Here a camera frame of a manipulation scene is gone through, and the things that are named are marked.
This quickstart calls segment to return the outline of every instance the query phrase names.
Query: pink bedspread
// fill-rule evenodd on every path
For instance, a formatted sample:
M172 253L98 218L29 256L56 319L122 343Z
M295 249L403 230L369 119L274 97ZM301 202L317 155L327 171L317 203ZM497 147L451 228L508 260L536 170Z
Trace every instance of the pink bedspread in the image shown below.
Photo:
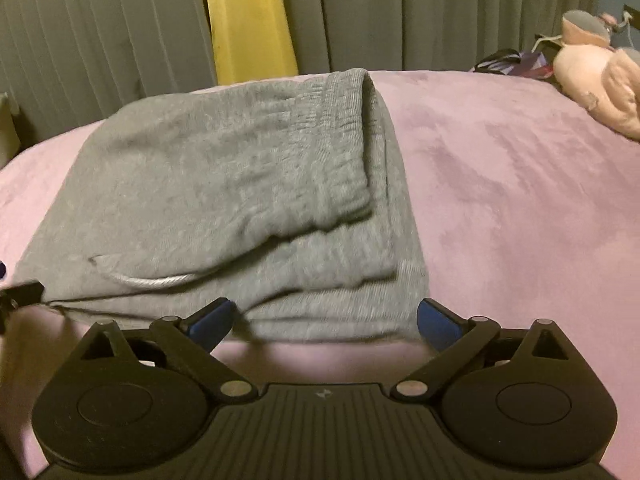
M556 320L618 406L603 464L640 467L640 144L593 121L548 84L468 73L374 73L396 126L431 295L503 326ZM0 171L0 259L16 261L97 124L23 153ZM34 476L45 465L29 413L84 327L39 308L3 343L0 428ZM216 355L257 383L393 382L424 346L261 346Z

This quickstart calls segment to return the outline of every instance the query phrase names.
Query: yellow fabric strip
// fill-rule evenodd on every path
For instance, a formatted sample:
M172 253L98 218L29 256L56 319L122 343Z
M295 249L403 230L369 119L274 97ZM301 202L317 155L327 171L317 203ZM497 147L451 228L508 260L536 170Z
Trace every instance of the yellow fabric strip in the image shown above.
M207 0L218 83L298 74L283 0Z

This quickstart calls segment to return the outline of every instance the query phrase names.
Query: silver screw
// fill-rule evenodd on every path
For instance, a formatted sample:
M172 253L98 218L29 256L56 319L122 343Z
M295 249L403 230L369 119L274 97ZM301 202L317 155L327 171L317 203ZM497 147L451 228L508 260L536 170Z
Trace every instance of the silver screw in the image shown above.
M405 397L419 397L424 395L429 387L422 381L402 381L396 384L396 391Z
M252 386L246 381L227 381L220 386L220 392L227 397L242 397L251 393Z

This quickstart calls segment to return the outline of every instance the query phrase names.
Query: plush toy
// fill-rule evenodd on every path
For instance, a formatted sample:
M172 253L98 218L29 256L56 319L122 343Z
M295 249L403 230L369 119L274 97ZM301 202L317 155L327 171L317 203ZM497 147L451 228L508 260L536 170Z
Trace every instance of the plush toy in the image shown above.
M562 91L597 121L640 140L640 52L610 46L610 32L618 27L608 15L566 12L554 74Z

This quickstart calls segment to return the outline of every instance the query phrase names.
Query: curtain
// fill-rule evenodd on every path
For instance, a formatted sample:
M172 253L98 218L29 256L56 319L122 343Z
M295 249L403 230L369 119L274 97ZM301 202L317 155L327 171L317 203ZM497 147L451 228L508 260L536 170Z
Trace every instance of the curtain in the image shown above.
M558 34L594 0L284 0L300 73L468 70L501 48Z

